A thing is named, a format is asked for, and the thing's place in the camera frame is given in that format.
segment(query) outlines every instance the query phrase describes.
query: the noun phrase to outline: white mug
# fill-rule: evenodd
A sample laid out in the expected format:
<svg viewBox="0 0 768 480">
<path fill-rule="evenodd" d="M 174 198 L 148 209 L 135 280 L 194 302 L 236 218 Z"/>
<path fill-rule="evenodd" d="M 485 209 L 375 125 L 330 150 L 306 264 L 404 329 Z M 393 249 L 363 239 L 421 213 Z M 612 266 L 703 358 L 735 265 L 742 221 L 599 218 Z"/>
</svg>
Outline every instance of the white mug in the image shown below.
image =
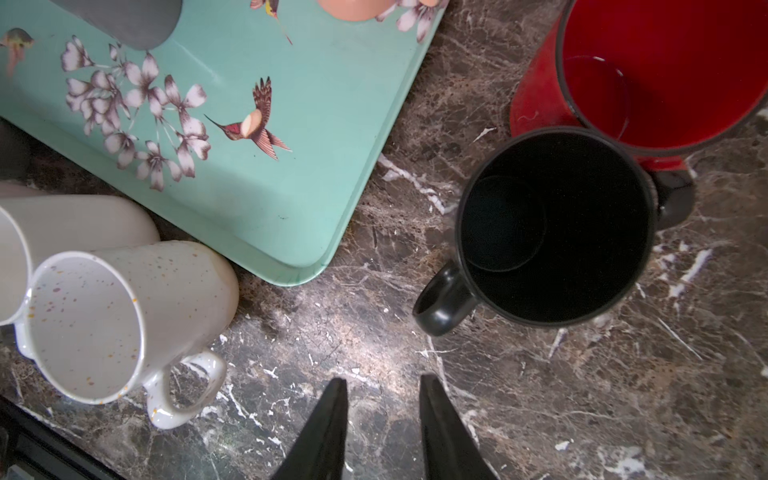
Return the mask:
<svg viewBox="0 0 768 480">
<path fill-rule="evenodd" d="M 227 364 L 207 346 L 234 318 L 238 298 L 230 264 L 199 243 L 63 252 L 35 271 L 17 328 L 45 378 L 66 396 L 101 405 L 143 386 L 152 423 L 172 429 L 221 388 Z M 187 408 L 169 395 L 177 362 L 194 363 L 209 378 Z"/>
<path fill-rule="evenodd" d="M 24 312 L 29 279 L 49 256 L 160 241 L 137 204 L 108 195 L 0 198 L 0 325 Z M 22 354 L 28 353 L 20 346 Z"/>
</svg>

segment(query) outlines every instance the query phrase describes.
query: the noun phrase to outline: brown marble surface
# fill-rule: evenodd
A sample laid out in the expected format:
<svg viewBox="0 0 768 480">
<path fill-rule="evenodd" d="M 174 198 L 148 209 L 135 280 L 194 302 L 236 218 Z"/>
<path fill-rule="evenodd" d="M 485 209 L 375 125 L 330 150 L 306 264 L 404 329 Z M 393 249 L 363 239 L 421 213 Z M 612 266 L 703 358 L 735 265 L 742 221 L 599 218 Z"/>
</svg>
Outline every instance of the brown marble surface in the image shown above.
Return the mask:
<svg viewBox="0 0 768 480">
<path fill-rule="evenodd" d="M 62 398 L 7 329 L 0 393 L 126 478 L 269 478 L 333 376 L 349 382 L 345 478 L 422 478 L 423 372 L 443 378 L 500 478 L 768 478 L 768 121 L 688 158 L 694 214 L 657 235 L 637 289 L 609 313 L 558 335 L 481 307 L 436 339 L 410 318 L 560 7 L 452 0 L 384 150 L 391 164 L 373 172 L 328 269 L 287 289 L 237 268 L 237 318 L 214 345 L 230 371 L 204 417 L 162 432 L 140 392 L 100 407 Z M 30 184 L 116 194 L 33 153 Z M 156 220 L 164 239 L 189 238 Z M 182 403 L 202 389 L 185 369 L 175 379 Z"/>
</svg>

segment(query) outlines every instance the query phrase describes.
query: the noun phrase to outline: mug rim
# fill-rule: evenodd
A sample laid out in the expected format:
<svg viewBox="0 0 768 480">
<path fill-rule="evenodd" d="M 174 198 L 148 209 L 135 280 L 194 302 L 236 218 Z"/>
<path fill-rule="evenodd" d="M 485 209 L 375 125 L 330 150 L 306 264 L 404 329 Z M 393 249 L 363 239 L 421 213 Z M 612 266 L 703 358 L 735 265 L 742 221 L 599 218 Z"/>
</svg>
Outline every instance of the mug rim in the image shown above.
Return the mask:
<svg viewBox="0 0 768 480">
<path fill-rule="evenodd" d="M 720 133 L 713 135 L 712 137 L 699 141 L 695 144 L 688 144 L 681 147 L 674 147 L 674 148 L 638 147 L 638 146 L 623 142 L 621 140 L 617 140 L 615 138 L 609 137 L 608 135 L 604 134 L 600 129 L 595 127 L 594 124 L 587 119 L 586 115 L 584 115 L 581 109 L 576 105 L 576 102 L 571 96 L 571 90 L 568 88 L 568 84 L 565 82 L 565 68 L 563 65 L 563 44 L 565 42 L 565 28 L 568 26 L 568 19 L 571 17 L 571 12 L 575 7 L 576 2 L 577 0 L 568 0 L 568 3 L 565 5 L 563 13 L 560 15 L 560 18 L 558 20 L 558 36 L 554 44 L 554 66 L 556 70 L 556 76 L 558 79 L 558 86 L 560 87 L 560 92 L 563 95 L 563 99 L 565 99 L 565 103 L 571 109 L 576 119 L 579 122 L 581 122 L 581 124 L 584 125 L 585 128 L 588 128 L 590 131 L 597 133 L 600 137 L 603 137 L 609 141 L 619 144 L 622 148 L 626 148 L 632 154 L 636 154 L 644 157 L 673 157 L 675 155 L 689 154 L 693 151 L 701 149 L 702 147 L 706 147 L 708 145 L 714 144 L 726 138 L 728 135 L 732 134 L 736 129 L 743 127 L 747 122 L 750 121 L 751 118 L 753 118 L 757 114 L 757 112 L 759 112 L 766 105 L 766 103 L 768 103 L 768 86 L 766 86 L 766 88 L 763 90 L 763 94 L 759 98 L 757 98 L 754 107 L 752 107 L 752 109 L 750 109 L 741 118 L 739 118 L 739 120 L 736 121 L 734 124 L 732 124 L 728 128 L 725 128 Z"/>
<path fill-rule="evenodd" d="M 467 267 L 468 262 L 465 259 L 464 249 L 462 246 L 462 218 L 464 216 L 464 209 L 466 208 L 469 194 L 472 191 L 472 189 L 475 187 L 475 184 L 477 183 L 477 181 L 480 179 L 483 173 L 488 169 L 488 167 L 490 167 L 494 163 L 494 161 L 496 161 L 496 159 L 498 159 L 510 148 L 514 147 L 518 143 L 521 143 L 522 141 L 529 140 L 532 137 L 539 137 L 539 136 L 542 136 L 543 134 L 576 134 L 576 135 L 581 135 L 583 137 L 589 137 L 590 139 L 599 141 L 602 144 L 609 147 L 614 153 L 616 153 L 617 156 L 624 159 L 624 162 L 634 172 L 635 177 L 637 178 L 637 182 L 640 184 L 641 189 L 643 191 L 643 194 L 646 200 L 647 210 L 648 210 L 649 227 L 648 227 L 647 235 L 645 238 L 645 248 L 640 258 L 640 261 L 637 263 L 637 266 L 635 267 L 635 271 L 632 273 L 632 276 L 627 281 L 626 285 L 624 285 L 621 288 L 621 290 L 619 290 L 613 297 L 607 300 L 601 307 L 595 310 L 592 310 L 589 313 L 585 313 L 582 316 L 568 319 L 568 320 L 563 320 L 561 322 L 538 322 L 535 320 L 525 319 L 520 316 L 511 314 L 510 312 L 506 311 L 505 309 L 502 309 L 499 305 L 491 301 L 488 298 L 488 296 L 486 296 L 482 292 L 482 290 L 478 287 L 477 283 L 475 282 L 475 279 L 472 278 L 472 275 L 469 274 L 468 267 Z M 657 222 L 656 207 L 654 205 L 654 199 L 651 196 L 650 187 L 648 186 L 647 179 L 644 176 L 644 171 L 640 167 L 640 165 L 629 155 L 629 153 L 622 148 L 622 146 L 616 144 L 616 142 L 602 135 L 597 134 L 595 131 L 588 130 L 586 128 L 581 128 L 581 127 L 538 128 L 536 130 L 528 131 L 522 135 L 518 135 L 517 137 L 513 137 L 510 141 L 503 144 L 501 147 L 497 148 L 492 154 L 488 156 L 485 162 L 475 170 L 474 174 L 469 179 L 469 182 L 464 187 L 464 193 L 462 194 L 462 199 L 459 201 L 458 208 L 456 209 L 455 232 L 454 232 L 454 243 L 455 243 L 456 256 L 457 256 L 456 263 L 472 295 L 479 301 L 490 306 L 498 315 L 506 318 L 507 320 L 511 320 L 512 322 L 522 323 L 528 326 L 561 328 L 563 326 L 582 323 L 586 320 L 593 319 L 596 316 L 601 315 L 602 313 L 605 313 L 611 307 L 616 305 L 616 303 L 618 303 L 621 299 L 623 299 L 627 295 L 627 293 L 629 293 L 632 287 L 634 287 L 634 284 L 637 282 L 637 279 L 639 279 L 640 275 L 642 275 L 643 272 L 645 271 L 645 267 L 648 263 L 648 258 L 650 257 L 650 252 L 653 249 L 653 245 L 654 245 L 654 235 L 656 233 L 656 222 Z"/>
<path fill-rule="evenodd" d="M 43 263 L 40 264 L 40 266 L 35 270 L 35 273 L 29 282 L 27 295 L 25 296 L 25 312 L 29 311 L 28 307 L 31 304 L 31 295 L 33 291 L 32 287 L 40 280 L 40 277 L 43 275 L 43 272 L 45 272 L 48 268 L 50 268 L 52 264 L 57 263 L 61 260 L 66 260 L 71 258 L 82 258 L 89 262 L 93 262 L 98 264 L 99 266 L 104 267 L 120 281 L 123 288 L 125 288 L 126 294 L 129 295 L 131 299 L 136 299 L 136 301 L 133 302 L 133 307 L 134 307 L 134 311 L 136 312 L 136 317 L 137 317 L 136 320 L 138 321 L 138 324 L 139 324 L 139 333 L 141 334 L 141 341 L 139 346 L 139 354 L 137 355 L 137 358 L 136 358 L 136 366 L 134 367 L 133 373 L 131 373 L 130 379 L 121 387 L 120 390 L 105 397 L 100 397 L 100 398 L 84 397 L 75 392 L 72 392 L 70 389 L 65 388 L 56 378 L 54 378 L 54 376 L 46 367 L 45 363 L 39 359 L 37 346 L 35 345 L 35 338 L 33 335 L 29 334 L 29 325 L 24 325 L 24 327 L 27 329 L 27 332 L 28 332 L 28 344 L 33 355 L 33 360 L 35 361 L 35 365 L 38 367 L 38 369 L 43 374 L 46 380 L 48 380 L 59 392 L 63 393 L 67 397 L 77 402 L 87 403 L 89 405 L 103 405 L 105 403 L 113 402 L 125 396 L 130 391 L 132 391 L 136 386 L 139 375 L 143 370 L 142 366 L 144 364 L 144 355 L 146 352 L 146 323 L 144 320 L 144 314 L 141 312 L 141 308 L 140 308 L 141 301 L 139 300 L 138 295 L 136 295 L 133 288 L 131 288 L 131 285 L 125 279 L 125 277 L 114 266 L 109 264 L 109 262 L 107 262 L 103 258 L 97 257 L 91 252 L 84 252 L 80 250 L 70 250 L 67 252 L 56 253 L 55 255 L 49 257 Z M 22 318 L 22 322 L 25 324 L 27 323 L 28 320 L 29 320 L 28 315 L 25 315 Z"/>
<path fill-rule="evenodd" d="M 16 235 L 18 236 L 19 240 L 22 242 L 22 247 L 24 248 L 24 260 L 26 262 L 26 278 L 24 279 L 24 292 L 25 295 L 22 297 L 21 302 L 18 305 L 18 308 L 15 312 L 11 314 L 10 317 L 7 319 L 0 320 L 0 326 L 1 325 L 11 325 L 13 323 L 18 322 L 19 320 L 24 320 L 24 313 L 27 311 L 27 293 L 29 291 L 29 286 L 32 277 L 34 276 L 35 272 L 32 268 L 32 254 L 30 252 L 29 248 L 29 240 L 27 240 L 27 236 L 24 234 L 24 230 L 18 225 L 18 222 L 16 219 L 11 215 L 10 212 L 8 212 L 3 206 L 2 202 L 0 202 L 0 214 L 5 217 L 6 220 L 8 220 L 11 225 L 13 226 L 13 229 L 16 231 Z"/>
</svg>

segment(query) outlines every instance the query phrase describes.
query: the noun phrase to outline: tray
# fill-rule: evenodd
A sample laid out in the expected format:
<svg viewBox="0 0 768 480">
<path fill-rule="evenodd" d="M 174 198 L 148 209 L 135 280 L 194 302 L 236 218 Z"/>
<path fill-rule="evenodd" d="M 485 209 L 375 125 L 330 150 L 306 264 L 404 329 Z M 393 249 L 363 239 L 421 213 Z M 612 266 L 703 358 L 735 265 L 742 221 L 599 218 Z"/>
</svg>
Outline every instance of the tray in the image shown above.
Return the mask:
<svg viewBox="0 0 768 480">
<path fill-rule="evenodd" d="M 144 52 L 48 0 L 5 0 L 0 31 L 34 43 L 0 48 L 3 67 L 24 54 L 0 74 L 0 116 L 266 281 L 304 283 L 333 257 L 444 9 L 422 43 L 397 28 L 403 7 L 351 23 L 282 0 L 293 44 L 267 11 L 184 0 Z"/>
</svg>

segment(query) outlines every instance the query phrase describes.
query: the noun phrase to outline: hummingbird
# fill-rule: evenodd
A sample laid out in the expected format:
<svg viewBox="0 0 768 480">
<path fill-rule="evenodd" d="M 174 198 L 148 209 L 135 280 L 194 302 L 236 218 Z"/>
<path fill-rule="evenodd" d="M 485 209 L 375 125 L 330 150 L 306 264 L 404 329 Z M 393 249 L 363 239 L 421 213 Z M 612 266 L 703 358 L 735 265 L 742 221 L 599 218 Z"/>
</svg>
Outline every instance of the hummingbird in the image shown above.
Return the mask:
<svg viewBox="0 0 768 480">
<path fill-rule="evenodd" d="M 8 65 L 5 72 L 9 77 L 13 75 L 16 65 L 24 60 L 24 49 L 30 48 L 35 40 L 20 28 L 11 28 L 0 38 L 0 47 L 8 47 Z"/>
<path fill-rule="evenodd" d="M 222 132 L 230 140 L 242 140 L 249 138 L 260 148 L 265 154 L 277 160 L 277 154 L 272 146 L 280 147 L 284 150 L 292 151 L 287 145 L 283 143 L 278 137 L 274 136 L 270 131 L 266 129 L 266 123 L 270 119 L 270 109 L 272 107 L 272 81 L 269 77 L 261 78 L 261 86 L 256 83 L 253 88 L 253 102 L 256 103 L 256 110 L 250 112 L 245 120 L 240 123 L 219 125 L 213 120 L 210 120 L 208 115 L 205 116 L 214 125 L 219 127 Z"/>
<path fill-rule="evenodd" d="M 280 23 L 280 19 L 277 17 L 278 3 L 280 3 L 280 0 L 250 0 L 250 7 L 253 10 L 256 10 L 261 8 L 261 5 L 265 5 L 264 10 L 266 10 L 266 14 L 277 20 L 277 24 L 280 26 L 280 30 L 283 31 L 283 35 L 288 38 L 288 43 L 293 45 L 293 42 L 290 40 L 290 37 L 288 37 L 288 34 L 286 33 L 286 29 L 283 27 L 283 24 Z"/>
</svg>

